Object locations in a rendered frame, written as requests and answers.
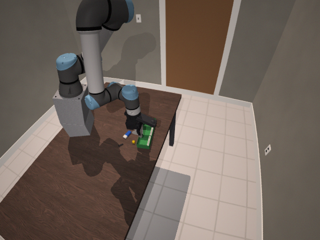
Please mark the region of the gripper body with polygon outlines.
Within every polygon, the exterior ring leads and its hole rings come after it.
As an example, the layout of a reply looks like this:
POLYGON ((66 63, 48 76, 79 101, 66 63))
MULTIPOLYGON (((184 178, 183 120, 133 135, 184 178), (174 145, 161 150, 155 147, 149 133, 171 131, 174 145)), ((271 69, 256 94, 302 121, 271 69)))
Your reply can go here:
POLYGON ((134 130, 134 129, 136 130, 138 127, 139 127, 139 129, 141 129, 143 123, 138 121, 138 120, 136 120, 136 118, 140 114, 141 114, 141 112, 139 114, 137 114, 137 115, 132 116, 132 115, 127 114, 127 110, 125 110, 124 115, 127 118, 126 122, 125 122, 125 125, 126 125, 126 128, 128 130, 134 130))

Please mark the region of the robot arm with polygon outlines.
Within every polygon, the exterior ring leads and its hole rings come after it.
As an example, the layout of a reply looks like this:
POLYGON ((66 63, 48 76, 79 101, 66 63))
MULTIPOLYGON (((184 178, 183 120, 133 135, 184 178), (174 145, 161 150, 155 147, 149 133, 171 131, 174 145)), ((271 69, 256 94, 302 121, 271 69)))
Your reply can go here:
POLYGON ((80 34, 82 53, 65 53, 56 59, 58 91, 62 97, 74 98, 83 92, 79 75, 85 73, 89 92, 85 103, 90 110, 119 99, 124 102, 128 115, 140 113, 139 93, 135 85, 124 86, 113 81, 105 88, 101 56, 113 32, 133 17, 132 0, 81 1, 76 14, 76 31, 80 34))

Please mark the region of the blue and white eraser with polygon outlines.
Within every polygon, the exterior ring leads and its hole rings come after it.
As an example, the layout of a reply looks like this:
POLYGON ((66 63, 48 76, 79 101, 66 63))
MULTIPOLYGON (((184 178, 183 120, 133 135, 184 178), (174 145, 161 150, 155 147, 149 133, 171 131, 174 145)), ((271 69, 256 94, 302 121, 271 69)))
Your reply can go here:
POLYGON ((128 132, 123 136, 123 138, 126 139, 131 133, 132 133, 131 131, 128 131, 128 132))

